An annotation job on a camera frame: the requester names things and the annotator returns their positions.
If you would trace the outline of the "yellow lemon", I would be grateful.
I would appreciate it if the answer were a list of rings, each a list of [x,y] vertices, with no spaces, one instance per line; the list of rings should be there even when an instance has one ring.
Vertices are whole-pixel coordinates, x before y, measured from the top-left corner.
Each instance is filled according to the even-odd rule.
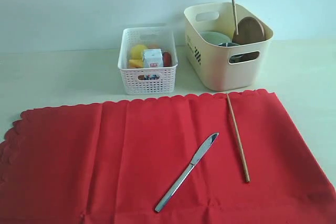
[[[130,51],[131,59],[142,60],[142,58],[143,58],[143,52],[145,50],[148,50],[148,47],[146,45],[143,45],[143,44],[134,45],[131,48],[131,51]]]

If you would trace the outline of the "brown clay plate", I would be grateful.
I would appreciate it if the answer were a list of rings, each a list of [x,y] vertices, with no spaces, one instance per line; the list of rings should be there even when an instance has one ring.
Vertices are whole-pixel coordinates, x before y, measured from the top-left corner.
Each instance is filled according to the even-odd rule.
[[[261,22],[253,17],[244,17],[238,23],[238,34],[234,32],[232,42],[239,45],[253,44],[266,40]]]

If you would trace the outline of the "red scalloped cloth mat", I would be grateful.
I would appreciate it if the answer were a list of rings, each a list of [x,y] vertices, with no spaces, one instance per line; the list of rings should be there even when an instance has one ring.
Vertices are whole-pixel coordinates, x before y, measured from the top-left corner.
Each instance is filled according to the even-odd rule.
[[[229,96],[250,183],[224,93],[23,112],[1,144],[1,223],[335,223],[335,190],[276,94]]]

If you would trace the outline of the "steel table knife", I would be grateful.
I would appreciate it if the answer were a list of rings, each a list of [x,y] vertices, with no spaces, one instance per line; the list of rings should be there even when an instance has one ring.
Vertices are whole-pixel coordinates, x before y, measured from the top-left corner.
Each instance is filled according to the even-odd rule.
[[[169,202],[169,200],[172,198],[172,196],[176,193],[176,191],[179,189],[179,187],[183,184],[183,182],[186,180],[186,178],[191,173],[191,171],[194,169],[194,167],[197,165],[197,163],[203,158],[203,156],[206,154],[206,152],[213,145],[213,143],[218,138],[218,136],[219,136],[219,132],[215,132],[215,133],[211,134],[200,145],[200,147],[197,149],[197,151],[193,155],[191,161],[187,165],[186,169],[182,172],[182,174],[177,178],[177,180],[173,183],[173,185],[169,188],[169,190],[161,198],[159,203],[155,206],[154,211],[156,213],[159,213],[165,207],[165,205]]]

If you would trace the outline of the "blue white milk carton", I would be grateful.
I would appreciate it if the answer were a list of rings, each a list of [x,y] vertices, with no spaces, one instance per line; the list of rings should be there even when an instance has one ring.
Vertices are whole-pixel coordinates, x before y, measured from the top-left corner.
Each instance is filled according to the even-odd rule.
[[[163,55],[161,49],[146,49],[143,51],[144,68],[163,67]]]

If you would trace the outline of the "red sausage piece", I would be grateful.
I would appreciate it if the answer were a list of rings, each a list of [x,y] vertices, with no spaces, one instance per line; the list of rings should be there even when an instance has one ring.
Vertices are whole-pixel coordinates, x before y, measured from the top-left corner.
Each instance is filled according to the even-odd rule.
[[[169,52],[163,53],[163,66],[164,67],[171,67],[172,66],[172,57]]]

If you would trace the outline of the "yellow cheese wedge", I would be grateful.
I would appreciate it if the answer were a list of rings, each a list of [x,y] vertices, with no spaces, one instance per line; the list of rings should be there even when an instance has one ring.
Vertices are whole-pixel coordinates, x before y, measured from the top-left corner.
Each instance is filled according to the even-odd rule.
[[[128,67],[131,69],[141,69],[143,68],[143,61],[141,59],[130,59]]]

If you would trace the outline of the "pale green ceramic bowl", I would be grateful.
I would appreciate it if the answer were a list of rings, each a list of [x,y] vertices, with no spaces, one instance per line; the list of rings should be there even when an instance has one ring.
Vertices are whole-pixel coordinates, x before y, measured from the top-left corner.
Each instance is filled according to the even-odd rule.
[[[219,44],[232,42],[227,35],[215,31],[202,31],[200,35],[206,42],[212,45],[218,46]]]

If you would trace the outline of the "stainless steel cup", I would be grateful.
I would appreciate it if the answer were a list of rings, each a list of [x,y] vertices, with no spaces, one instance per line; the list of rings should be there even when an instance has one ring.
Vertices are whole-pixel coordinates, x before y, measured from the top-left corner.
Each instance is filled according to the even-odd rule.
[[[220,47],[234,47],[234,46],[239,46],[239,44],[234,43],[234,42],[225,42],[221,43],[218,46]],[[240,55],[233,55],[229,58],[229,63],[239,63],[242,62],[243,59],[243,54]]]

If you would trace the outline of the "cream plastic bin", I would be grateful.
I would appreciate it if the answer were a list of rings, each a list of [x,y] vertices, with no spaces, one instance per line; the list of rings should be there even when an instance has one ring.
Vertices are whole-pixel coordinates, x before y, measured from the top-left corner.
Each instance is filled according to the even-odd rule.
[[[227,91],[251,85],[274,35],[264,22],[265,41],[233,47],[206,42],[201,33],[215,31],[233,37],[235,26],[230,2],[194,5],[184,10],[186,56],[203,85]]]

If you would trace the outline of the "brown egg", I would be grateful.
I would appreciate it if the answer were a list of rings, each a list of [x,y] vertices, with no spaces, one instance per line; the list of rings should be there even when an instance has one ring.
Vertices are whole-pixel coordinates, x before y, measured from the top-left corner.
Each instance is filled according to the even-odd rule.
[[[161,49],[159,45],[148,45],[148,49]]]

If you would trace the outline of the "wooden chopstick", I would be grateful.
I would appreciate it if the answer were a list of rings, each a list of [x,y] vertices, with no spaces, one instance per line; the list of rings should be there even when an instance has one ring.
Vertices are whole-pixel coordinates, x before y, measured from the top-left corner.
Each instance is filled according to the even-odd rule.
[[[234,25],[235,25],[235,34],[238,35],[238,22],[237,22],[237,11],[236,11],[236,2],[235,0],[231,0],[232,2],[232,9],[233,9],[233,19],[234,19]]]
[[[235,113],[234,113],[234,110],[233,110],[233,106],[232,106],[229,94],[227,94],[227,102],[228,102],[230,114],[231,114],[231,117],[232,117],[232,120],[233,120],[233,125],[234,125],[234,129],[235,129],[235,133],[236,133],[237,146],[238,146],[238,150],[239,150],[239,154],[240,154],[241,163],[242,163],[242,166],[243,166],[243,171],[244,171],[244,175],[245,175],[245,182],[250,183],[250,175],[249,175],[248,166],[247,166],[247,162],[246,162],[246,158],[245,158],[244,148],[243,148],[243,145],[242,145],[242,142],[241,142],[238,125],[237,125]]]

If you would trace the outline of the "white perforated plastic basket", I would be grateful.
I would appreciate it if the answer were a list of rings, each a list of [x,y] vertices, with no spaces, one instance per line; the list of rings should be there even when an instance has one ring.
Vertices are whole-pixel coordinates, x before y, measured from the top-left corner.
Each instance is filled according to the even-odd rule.
[[[169,52],[171,67],[131,69],[130,51],[134,45],[159,45],[162,53]],[[175,87],[178,66],[173,32],[168,27],[127,28],[123,31],[118,59],[124,88],[127,94],[169,93]]]

